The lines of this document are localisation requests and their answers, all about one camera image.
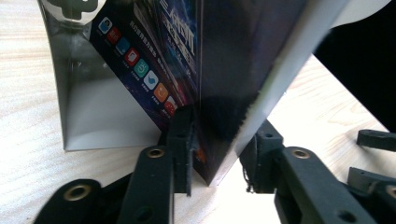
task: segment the metal screw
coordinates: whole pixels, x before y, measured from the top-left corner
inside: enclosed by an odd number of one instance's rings
[[[308,159],[309,157],[311,157],[307,152],[300,149],[294,149],[291,153],[293,154],[293,156],[299,159]]]
[[[160,158],[165,154],[165,151],[161,148],[154,148],[148,152],[150,158]]]
[[[89,195],[90,192],[91,192],[91,186],[89,185],[84,185],[84,184],[75,185],[64,193],[64,199],[69,202],[78,201],[87,197],[87,195]]]

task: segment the light wooden table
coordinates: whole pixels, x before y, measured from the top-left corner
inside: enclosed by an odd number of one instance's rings
[[[36,1],[0,2],[0,223],[31,223],[61,185],[103,186],[134,169],[128,148],[65,153],[50,48]],[[286,146],[314,150],[342,181],[349,166],[395,177],[395,155],[355,145],[359,129],[384,128],[312,57],[270,116]],[[272,195],[245,193],[237,162],[217,188],[193,176],[176,195],[176,223],[277,223]]]

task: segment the app icon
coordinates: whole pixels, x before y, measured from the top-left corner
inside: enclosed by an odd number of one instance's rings
[[[149,66],[146,64],[146,62],[143,59],[140,59],[139,62],[134,67],[134,70],[136,71],[138,76],[144,77],[147,71],[149,70]]]
[[[125,60],[129,65],[134,66],[139,60],[139,53],[135,49],[129,49],[125,55]]]
[[[176,109],[177,109],[177,105],[176,105],[175,100],[172,98],[172,96],[169,96],[169,98],[168,98],[168,100],[165,102],[164,106],[165,106],[165,110],[168,111],[168,113],[169,113],[171,116],[174,116],[174,115],[175,115],[175,111],[176,111]]]
[[[111,22],[111,20],[109,20],[108,17],[105,17],[99,23],[99,30],[102,31],[103,34],[107,34],[108,30],[110,30],[112,25],[113,23]]]
[[[163,101],[165,101],[166,97],[168,96],[168,90],[165,88],[165,86],[162,83],[160,83],[158,84],[157,88],[155,88],[154,95],[162,103]]]
[[[121,37],[121,32],[119,31],[119,29],[117,29],[117,27],[113,27],[113,29],[111,29],[110,32],[108,32],[106,37],[108,41],[110,41],[110,43],[116,44]]]
[[[128,40],[123,37],[116,45],[116,50],[122,55],[128,50],[130,46],[131,45],[129,44]]]
[[[157,76],[155,76],[154,72],[150,70],[146,75],[144,81],[146,86],[148,86],[148,88],[152,90],[157,85],[158,78]]]

